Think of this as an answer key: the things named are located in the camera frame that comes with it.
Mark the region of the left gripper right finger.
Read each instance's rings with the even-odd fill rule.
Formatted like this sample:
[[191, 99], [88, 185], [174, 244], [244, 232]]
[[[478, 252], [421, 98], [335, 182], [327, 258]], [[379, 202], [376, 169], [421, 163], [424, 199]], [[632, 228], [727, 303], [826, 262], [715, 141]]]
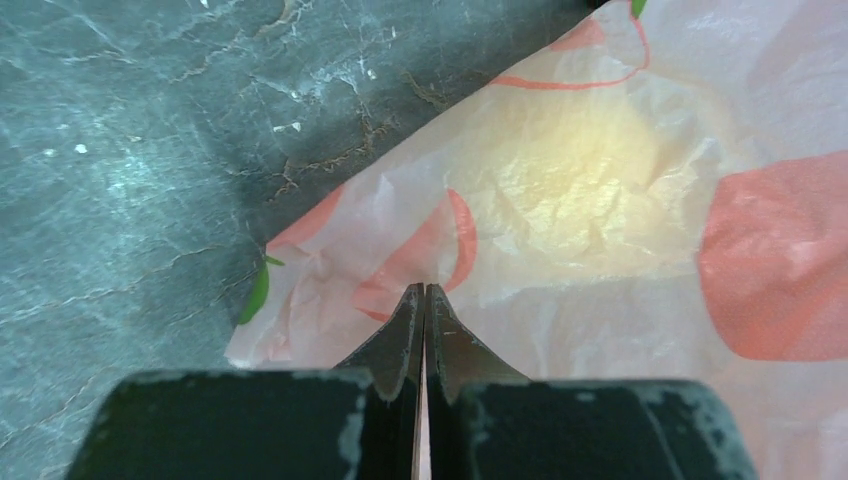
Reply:
[[532, 380], [456, 316], [424, 304], [436, 479], [754, 479], [729, 409], [688, 380]]

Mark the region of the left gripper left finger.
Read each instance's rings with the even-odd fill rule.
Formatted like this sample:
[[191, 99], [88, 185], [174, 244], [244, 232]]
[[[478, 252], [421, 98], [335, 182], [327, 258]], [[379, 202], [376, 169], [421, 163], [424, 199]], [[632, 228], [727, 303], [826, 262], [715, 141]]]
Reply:
[[121, 380], [71, 479], [415, 479], [425, 288], [329, 369], [158, 370]]

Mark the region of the pink plastic bag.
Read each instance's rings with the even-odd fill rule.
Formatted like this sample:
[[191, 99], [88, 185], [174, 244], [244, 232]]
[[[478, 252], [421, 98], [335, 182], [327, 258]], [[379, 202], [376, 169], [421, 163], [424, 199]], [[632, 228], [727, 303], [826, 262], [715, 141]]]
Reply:
[[612, 1], [270, 241], [226, 349], [328, 366], [438, 283], [535, 377], [684, 377], [847, 475], [847, 5]]

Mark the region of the yellow fruit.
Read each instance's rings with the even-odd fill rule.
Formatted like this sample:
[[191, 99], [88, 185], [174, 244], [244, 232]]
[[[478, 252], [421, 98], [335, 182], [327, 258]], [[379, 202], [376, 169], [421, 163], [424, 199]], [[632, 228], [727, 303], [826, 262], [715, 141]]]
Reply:
[[448, 178], [481, 248], [630, 276], [693, 253], [720, 160], [679, 94], [494, 90], [471, 100]]

